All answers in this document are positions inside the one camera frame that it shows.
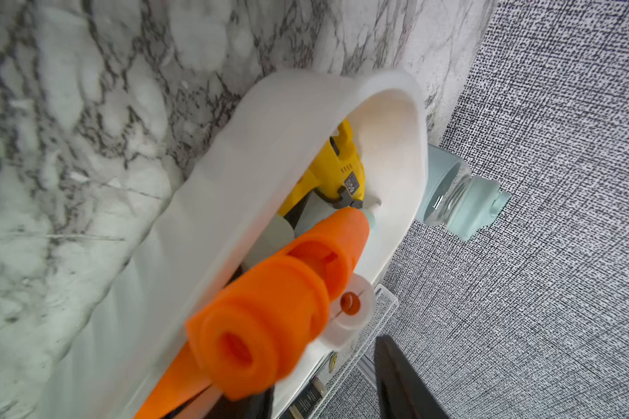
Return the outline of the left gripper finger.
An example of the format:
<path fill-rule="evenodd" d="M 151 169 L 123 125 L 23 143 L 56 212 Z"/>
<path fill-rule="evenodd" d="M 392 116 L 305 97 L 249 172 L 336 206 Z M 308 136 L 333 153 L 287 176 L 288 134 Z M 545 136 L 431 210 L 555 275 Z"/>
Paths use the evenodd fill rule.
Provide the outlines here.
<path fill-rule="evenodd" d="M 382 418 L 447 418 L 396 342 L 375 340 L 374 365 Z"/>

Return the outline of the yellow glue gun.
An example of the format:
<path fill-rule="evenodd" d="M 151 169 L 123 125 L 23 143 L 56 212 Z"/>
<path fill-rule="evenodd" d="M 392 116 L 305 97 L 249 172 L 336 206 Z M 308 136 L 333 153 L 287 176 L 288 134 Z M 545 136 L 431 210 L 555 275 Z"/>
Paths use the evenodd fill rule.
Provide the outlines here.
<path fill-rule="evenodd" d="M 312 191 L 334 209 L 363 207 L 366 176 L 353 136 L 349 120 L 343 120 L 283 202 L 280 216 Z"/>

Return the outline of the white orange glue gun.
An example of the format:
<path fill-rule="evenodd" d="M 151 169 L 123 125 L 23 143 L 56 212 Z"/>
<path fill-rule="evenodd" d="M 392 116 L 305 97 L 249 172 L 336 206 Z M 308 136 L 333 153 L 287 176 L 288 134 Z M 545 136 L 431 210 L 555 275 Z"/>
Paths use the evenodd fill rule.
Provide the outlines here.
<path fill-rule="evenodd" d="M 353 274 L 347 288 L 330 303 L 324 331 L 307 346 L 294 371 L 276 384 L 273 418 L 281 417 L 313 381 L 328 391 L 328 382 L 350 358 L 352 344 L 370 324 L 376 308 L 372 283 Z"/>

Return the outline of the mint green glue gun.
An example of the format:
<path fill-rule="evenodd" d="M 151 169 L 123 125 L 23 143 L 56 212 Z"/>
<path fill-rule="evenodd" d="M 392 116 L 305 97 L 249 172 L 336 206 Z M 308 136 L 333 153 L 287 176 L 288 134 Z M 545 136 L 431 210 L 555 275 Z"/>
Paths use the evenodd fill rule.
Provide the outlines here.
<path fill-rule="evenodd" d="M 330 218 L 337 212 L 338 209 L 332 209 L 327 213 L 311 209 L 310 211 L 306 211 L 305 218 L 299 221 L 295 228 L 288 223 L 286 218 L 279 215 L 274 216 L 240 264 L 240 275 L 249 271 L 266 258 L 274 255 L 274 253 L 290 244 L 297 237 L 305 234 L 315 225 Z"/>

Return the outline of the white storage box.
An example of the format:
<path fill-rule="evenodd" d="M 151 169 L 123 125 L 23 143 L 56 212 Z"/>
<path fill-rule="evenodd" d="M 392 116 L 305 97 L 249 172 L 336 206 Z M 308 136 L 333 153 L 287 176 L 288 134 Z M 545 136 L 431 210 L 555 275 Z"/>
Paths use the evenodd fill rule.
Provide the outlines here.
<path fill-rule="evenodd" d="M 55 368 L 38 418 L 131 418 L 340 122 L 381 202 L 357 271 L 375 280 L 426 187 L 426 110 L 403 70 L 273 73 L 242 99 Z"/>

